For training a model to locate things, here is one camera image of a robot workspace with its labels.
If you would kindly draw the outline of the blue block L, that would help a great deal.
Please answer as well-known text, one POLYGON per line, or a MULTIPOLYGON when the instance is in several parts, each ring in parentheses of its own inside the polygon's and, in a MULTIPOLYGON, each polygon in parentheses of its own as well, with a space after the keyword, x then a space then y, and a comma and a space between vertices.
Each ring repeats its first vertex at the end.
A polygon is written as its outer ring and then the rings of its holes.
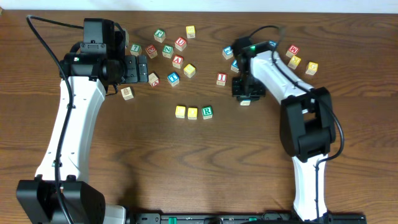
POLYGON ((242 100, 240 102, 241 106, 249 106, 251 104, 251 100, 242 100))

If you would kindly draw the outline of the green block R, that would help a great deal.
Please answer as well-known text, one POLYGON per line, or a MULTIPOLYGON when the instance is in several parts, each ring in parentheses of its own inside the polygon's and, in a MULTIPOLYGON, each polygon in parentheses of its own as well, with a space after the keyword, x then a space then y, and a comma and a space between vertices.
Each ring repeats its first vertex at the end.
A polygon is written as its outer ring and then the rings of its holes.
POLYGON ((211 106, 206 106, 201 109, 203 119, 211 119, 213 117, 213 110, 211 106))

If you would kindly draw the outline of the yellow block O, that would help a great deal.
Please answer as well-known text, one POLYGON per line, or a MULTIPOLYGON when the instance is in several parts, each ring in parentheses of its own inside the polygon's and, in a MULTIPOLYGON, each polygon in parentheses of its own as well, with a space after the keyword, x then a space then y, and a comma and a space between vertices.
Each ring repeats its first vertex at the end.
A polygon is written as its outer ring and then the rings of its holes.
POLYGON ((187 111, 187 116, 188 116, 188 119, 197 119, 197 117, 198 117, 198 108, 189 107, 188 111, 187 111))

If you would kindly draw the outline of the yellow block C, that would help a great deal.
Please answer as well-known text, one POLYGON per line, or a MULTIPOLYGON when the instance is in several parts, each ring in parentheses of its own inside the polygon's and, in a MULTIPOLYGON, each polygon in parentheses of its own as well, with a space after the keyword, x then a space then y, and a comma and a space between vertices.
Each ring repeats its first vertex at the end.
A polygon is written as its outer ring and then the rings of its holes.
POLYGON ((185 112, 186 112, 186 107, 185 106, 176 106, 175 117, 184 119, 185 112))

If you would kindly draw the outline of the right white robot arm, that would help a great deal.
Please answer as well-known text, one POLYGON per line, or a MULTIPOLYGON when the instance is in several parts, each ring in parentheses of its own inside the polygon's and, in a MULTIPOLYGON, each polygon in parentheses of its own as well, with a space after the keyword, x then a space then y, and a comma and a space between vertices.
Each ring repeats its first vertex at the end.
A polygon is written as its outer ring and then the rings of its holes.
POLYGON ((325 162, 336 139, 329 91, 299 79, 270 42, 253 44, 245 37, 231 48, 240 71, 233 78, 233 96, 243 102, 270 93, 280 105, 280 141, 294 164, 296 216, 324 222, 325 162))

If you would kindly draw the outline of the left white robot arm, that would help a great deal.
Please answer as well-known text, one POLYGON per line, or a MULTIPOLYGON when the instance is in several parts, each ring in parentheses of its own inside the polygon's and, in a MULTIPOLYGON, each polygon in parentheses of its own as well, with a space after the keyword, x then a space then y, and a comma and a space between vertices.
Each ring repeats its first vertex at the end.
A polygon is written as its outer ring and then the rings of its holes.
POLYGON ((147 82, 147 58, 68 53, 60 64, 67 79, 50 143, 34 179, 19 181, 17 200, 32 223, 129 223, 125 207, 89 185, 88 163, 106 86, 147 82))

